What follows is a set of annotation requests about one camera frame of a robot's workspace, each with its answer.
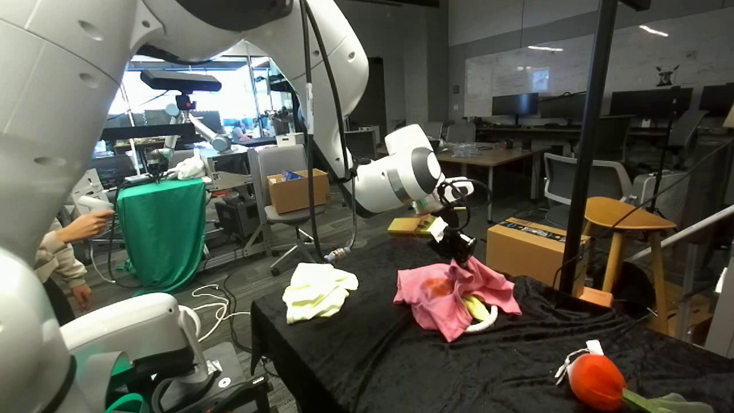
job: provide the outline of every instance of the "computer monitor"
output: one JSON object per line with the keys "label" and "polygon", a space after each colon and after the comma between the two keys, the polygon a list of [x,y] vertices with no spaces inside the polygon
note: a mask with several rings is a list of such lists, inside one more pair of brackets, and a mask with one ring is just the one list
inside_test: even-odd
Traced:
{"label": "computer monitor", "polygon": [[707,117],[725,117],[734,105],[734,82],[728,85],[707,85],[702,91],[700,111]]}
{"label": "computer monitor", "polygon": [[490,107],[494,114],[510,114],[521,122],[521,117],[537,114],[537,101],[538,93],[504,93],[504,96],[494,96]]}
{"label": "computer monitor", "polygon": [[630,114],[638,119],[677,119],[689,111],[691,96],[691,86],[614,91],[611,114]]}
{"label": "computer monitor", "polygon": [[538,113],[546,119],[566,119],[570,123],[583,119],[585,101],[588,101],[588,93],[543,96],[538,101]]}

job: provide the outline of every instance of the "lab equipment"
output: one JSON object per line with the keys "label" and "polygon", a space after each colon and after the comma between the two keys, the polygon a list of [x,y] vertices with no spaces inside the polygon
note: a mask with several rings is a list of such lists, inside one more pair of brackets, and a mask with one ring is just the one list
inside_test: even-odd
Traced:
{"label": "lab equipment", "polygon": [[[38,280],[18,260],[31,257],[46,222],[90,167],[93,140],[103,128],[122,72],[136,53],[202,62],[248,42],[270,55],[300,96],[310,132],[330,173],[356,182],[356,186],[345,183],[345,193],[365,216],[435,197],[435,187],[448,191],[441,186],[435,153],[420,125],[395,131],[395,145],[387,137],[389,156],[349,175],[353,162],[337,140],[337,117],[351,113],[365,91],[367,55],[335,2],[80,0],[68,7],[67,2],[0,0],[0,5],[0,49],[14,51],[5,53],[0,76],[0,248],[7,249],[0,253],[7,280],[0,294],[5,331],[0,335],[5,372],[0,405],[100,410],[92,405],[92,400],[105,395],[83,392],[103,392],[103,385],[85,385],[80,380],[85,373],[77,370],[85,372],[93,361],[117,361],[122,353],[136,361],[136,351],[145,348],[142,340],[156,331],[139,326],[154,323],[156,316],[169,326],[161,331],[161,340],[176,342],[176,347],[151,351],[159,355],[187,353],[181,372],[174,372],[179,377],[168,377],[174,384],[168,380],[161,387],[159,404],[181,410],[181,401],[194,404],[211,387],[213,373],[202,373],[187,321],[179,316],[169,295],[139,295],[136,306],[124,300],[120,303],[124,312],[103,307],[88,315],[92,319],[77,319],[77,326],[93,323],[96,327],[65,326],[59,331]],[[310,51],[300,49],[302,33],[319,39],[310,44]],[[80,337],[88,337],[90,347],[75,347]],[[93,361],[80,362],[80,353],[90,351]]]}

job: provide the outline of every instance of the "pink cloth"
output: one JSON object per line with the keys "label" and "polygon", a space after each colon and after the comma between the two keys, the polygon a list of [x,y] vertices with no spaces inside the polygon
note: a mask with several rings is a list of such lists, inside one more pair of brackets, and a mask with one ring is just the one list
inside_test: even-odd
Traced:
{"label": "pink cloth", "polygon": [[522,315],[513,300],[513,284],[475,257],[465,265],[451,261],[397,273],[395,303],[408,303],[418,326],[441,331],[448,342],[460,337],[472,323],[464,306],[465,295],[478,295],[506,315]]}

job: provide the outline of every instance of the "wooden stool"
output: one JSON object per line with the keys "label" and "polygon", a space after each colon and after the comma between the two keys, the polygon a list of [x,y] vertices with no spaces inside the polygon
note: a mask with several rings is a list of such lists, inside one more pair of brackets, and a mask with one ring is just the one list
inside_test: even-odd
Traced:
{"label": "wooden stool", "polygon": [[668,335],[668,288],[665,288],[661,234],[675,230],[677,224],[670,221],[663,221],[656,213],[635,208],[632,203],[611,199],[611,197],[590,197],[585,221],[588,221],[588,231],[590,231],[590,224],[611,230],[612,246],[606,260],[606,273],[603,273],[603,286],[601,286],[603,294],[583,288],[580,299],[590,299],[598,303],[598,295],[608,295],[608,303],[603,306],[611,306],[611,299],[612,299],[611,294],[614,288],[614,283],[621,269],[623,239],[642,234],[647,236],[647,244],[651,249],[651,278],[653,278],[651,284],[656,292],[656,319],[651,326],[658,333]]}

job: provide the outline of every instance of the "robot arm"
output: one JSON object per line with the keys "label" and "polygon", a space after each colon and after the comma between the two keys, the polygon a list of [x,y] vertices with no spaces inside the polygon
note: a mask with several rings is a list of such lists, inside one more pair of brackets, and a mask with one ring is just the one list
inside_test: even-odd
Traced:
{"label": "robot arm", "polygon": [[[300,7],[311,11],[324,51],[311,44],[304,82]],[[315,142],[335,176],[349,176],[337,140],[335,101],[324,55],[349,114],[367,85],[367,55],[330,0],[0,0],[0,246],[31,257],[54,212],[90,167],[90,153],[127,62],[139,51],[168,59],[206,59],[241,39],[270,55],[298,91]],[[356,173],[362,216],[434,193],[442,179],[418,125],[387,135],[389,156]]]}

